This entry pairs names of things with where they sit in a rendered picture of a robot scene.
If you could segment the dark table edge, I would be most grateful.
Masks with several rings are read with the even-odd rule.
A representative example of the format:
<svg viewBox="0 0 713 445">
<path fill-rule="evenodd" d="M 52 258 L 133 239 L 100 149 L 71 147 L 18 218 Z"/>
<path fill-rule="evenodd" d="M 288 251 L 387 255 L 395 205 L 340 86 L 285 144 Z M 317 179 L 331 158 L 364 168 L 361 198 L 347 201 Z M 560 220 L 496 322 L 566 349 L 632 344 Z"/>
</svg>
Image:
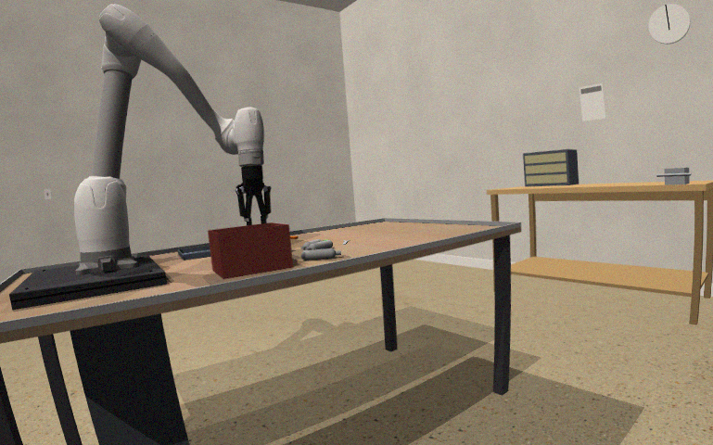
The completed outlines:
<svg viewBox="0 0 713 445">
<path fill-rule="evenodd" d="M 21 328 L 43 325 L 43 324 L 58 323 L 58 322 L 63 322 L 63 321 L 68 321 L 68 320 L 73 320 L 73 319 L 79 319 L 79 318 L 95 316 L 95 315 L 99 315 L 99 314 L 110 313 L 110 312 L 125 311 L 125 310 L 130 310 L 130 309 L 135 309 L 135 308 L 140 308 L 140 307 L 145 307 L 145 306 L 150 306 L 150 305 L 156 305 L 156 304 L 165 303 L 165 302 L 171 302 L 171 301 L 176 301 L 176 300 L 181 300 L 181 299 L 190 299 L 190 298 L 194 298 L 194 297 L 200 297 L 200 296 L 205 296 L 205 295 L 209 295 L 209 294 L 220 293 L 220 292 L 239 289 L 239 288 L 243 288 L 243 287 L 257 286 L 257 285 L 272 283 L 272 282 L 295 278 L 295 277 L 299 277 L 299 276 L 303 276 L 303 275 L 308 275 L 308 274 L 313 274 L 313 273 L 321 273 L 321 272 L 335 270 L 335 269 L 348 267 L 348 266 L 352 266 L 352 265 L 356 265 L 356 264 L 366 263 L 369 261 L 382 260 L 385 258 L 390 258 L 390 257 L 394 257 L 394 256 L 399 256 L 402 254 L 416 252 L 416 251 L 423 250 L 423 249 L 435 248 L 435 247 L 448 245 L 451 243 L 464 241 L 464 240 L 475 238 L 475 237 L 490 235 L 490 234 L 514 229 L 517 227 L 521 227 L 521 222 L 488 222 L 488 221 L 457 221 L 457 220 L 382 218 L 382 219 L 375 219 L 375 220 L 362 221 L 362 222 L 350 222 L 350 223 L 343 223 L 343 224 L 337 224 L 337 225 L 329 225 L 329 226 L 323 226 L 323 227 L 290 231 L 290 235 L 298 235 L 298 234 L 318 232 L 318 231 L 323 231 L 323 230 L 350 227 L 350 226 L 362 225 L 362 224 L 368 224 L 368 223 L 381 223 L 381 222 L 445 223 L 445 224 L 491 225 L 491 226 L 500 226 L 500 227 L 495 227 L 495 228 L 478 231 L 478 232 L 474 232 L 474 233 L 470 233 L 470 234 L 466 234 L 466 235 L 458 235 L 458 236 L 454 236 L 454 237 L 449 237 L 449 238 L 436 240 L 436 241 L 432 241 L 432 242 L 427 242 L 427 243 L 423 243 L 423 244 L 418 244 L 418 245 L 414 245 L 414 246 L 409 246 L 409 247 L 405 247 L 405 248 L 397 248 L 397 249 L 393 249 L 393 250 L 378 252 L 375 254 L 346 259 L 346 260 L 342 260 L 342 261 L 333 261 L 333 262 L 314 265 L 314 266 L 310 266 L 310 267 L 299 268 L 299 269 L 285 271 L 285 272 L 281 272 L 281 273 L 271 273 L 271 274 L 266 274 L 266 275 L 226 282 L 226 283 L 220 283 L 220 284 L 211 285 L 211 286 L 190 288 L 190 289 L 186 289 L 186 290 L 180 290 L 180 291 L 159 294 L 159 295 L 154 295 L 154 296 L 149 296 L 149 297 L 143 297 L 143 298 L 138 298 L 138 299 L 128 299 L 128 300 L 117 301 L 117 302 L 101 304 L 101 305 L 95 305 L 95 306 L 85 307 L 85 308 L 80 308 L 80 309 L 59 311 L 59 312 L 36 315 L 36 316 L 20 318 L 20 319 L 15 319 L 15 320 L 3 321 L 3 322 L 0 322 L 0 332 L 6 332 L 6 331 L 21 329 Z M 138 258 L 138 257 L 144 257 L 144 256 L 152 256 L 152 255 L 177 252 L 177 249 L 193 248 L 193 247 L 197 248 L 197 247 L 204 247 L 204 246 L 209 246 L 209 243 L 184 246 L 184 247 L 178 247 L 178 248 L 165 248 L 165 249 L 159 249 L 159 250 L 132 253 L 132 256 L 134 256 L 135 258 Z M 75 266 L 75 265 L 79 265 L 80 262 L 81 261 L 73 261 L 73 262 L 46 265 L 46 266 L 33 267 L 33 268 L 27 268 L 27 269 L 20 269 L 17 272 L 13 273 L 11 276 L 9 276 L 5 281 L 0 283 L 0 291 L 24 273 L 33 273 L 34 271 L 39 271 L 39 270 L 44 270 L 44 269 Z"/>
</svg>

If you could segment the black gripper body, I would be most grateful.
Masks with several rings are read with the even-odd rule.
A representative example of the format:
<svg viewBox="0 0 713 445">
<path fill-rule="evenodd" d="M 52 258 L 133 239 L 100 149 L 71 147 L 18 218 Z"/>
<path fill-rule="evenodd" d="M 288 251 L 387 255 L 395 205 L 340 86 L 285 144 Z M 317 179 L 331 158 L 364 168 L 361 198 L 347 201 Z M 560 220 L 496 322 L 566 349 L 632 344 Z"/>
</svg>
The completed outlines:
<svg viewBox="0 0 713 445">
<path fill-rule="evenodd" d="M 262 166 L 246 166 L 241 167 L 242 171 L 242 181 L 243 188 L 246 194 L 249 196 L 250 187 L 254 186 L 253 196 L 258 196 L 257 185 L 261 187 L 261 191 L 264 188 Z"/>
</svg>

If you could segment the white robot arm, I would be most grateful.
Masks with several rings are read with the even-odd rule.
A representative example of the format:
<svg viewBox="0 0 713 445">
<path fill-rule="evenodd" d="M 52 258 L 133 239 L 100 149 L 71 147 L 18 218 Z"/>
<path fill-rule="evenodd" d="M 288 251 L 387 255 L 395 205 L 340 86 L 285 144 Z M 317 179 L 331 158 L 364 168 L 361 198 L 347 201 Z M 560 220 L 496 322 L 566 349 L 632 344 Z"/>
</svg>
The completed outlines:
<svg viewBox="0 0 713 445">
<path fill-rule="evenodd" d="M 214 131 L 222 150 L 231 155 L 238 154 L 240 167 L 264 164 L 264 129 L 258 109 L 242 108 L 236 113 L 235 120 L 222 118 L 181 62 L 133 11 L 111 4 L 99 17 L 106 32 L 102 58 L 105 76 L 92 175 L 88 177 L 94 179 L 84 179 L 74 198 L 81 256 L 76 275 L 138 267 L 130 250 L 126 185 L 120 174 L 132 79 L 137 75 L 141 59 L 175 83 Z"/>
</svg>

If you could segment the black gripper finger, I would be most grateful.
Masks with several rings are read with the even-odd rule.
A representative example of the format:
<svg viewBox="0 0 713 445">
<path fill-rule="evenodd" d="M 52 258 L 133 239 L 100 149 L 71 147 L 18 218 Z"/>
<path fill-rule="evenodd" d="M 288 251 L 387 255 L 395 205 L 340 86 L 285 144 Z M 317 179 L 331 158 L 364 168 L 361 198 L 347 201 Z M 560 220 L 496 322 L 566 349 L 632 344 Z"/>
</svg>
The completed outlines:
<svg viewBox="0 0 713 445">
<path fill-rule="evenodd" d="M 251 204 L 252 204 L 252 199 L 253 199 L 254 186 L 250 187 L 249 196 L 246 194 L 246 208 L 245 208 L 245 201 L 244 201 L 244 195 L 243 195 L 244 191 L 243 190 L 244 190 L 243 186 L 240 187 L 239 189 L 236 189 L 240 216 L 244 217 L 244 221 L 247 222 L 247 225 L 252 225 L 250 214 L 251 214 Z"/>
<path fill-rule="evenodd" d="M 261 187 L 259 185 L 257 185 L 257 190 L 258 190 L 259 195 L 255 196 L 255 198 L 257 198 L 257 202 L 258 202 L 259 209 L 261 212 L 261 223 L 266 223 L 266 219 L 268 219 L 268 214 L 271 213 L 271 200 L 270 200 L 271 187 L 265 185 L 263 188 L 264 203 L 263 203 L 263 199 L 262 199 Z"/>
</svg>

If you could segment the red open box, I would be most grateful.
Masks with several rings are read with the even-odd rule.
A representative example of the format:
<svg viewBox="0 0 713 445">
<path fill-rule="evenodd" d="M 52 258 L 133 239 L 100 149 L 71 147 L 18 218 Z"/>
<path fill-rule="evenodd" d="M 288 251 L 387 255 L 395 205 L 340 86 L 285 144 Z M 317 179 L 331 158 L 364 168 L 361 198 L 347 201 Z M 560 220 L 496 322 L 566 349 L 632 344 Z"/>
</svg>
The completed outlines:
<svg viewBox="0 0 713 445">
<path fill-rule="evenodd" d="M 208 230 L 212 270 L 222 279 L 293 268 L 289 224 Z"/>
</svg>

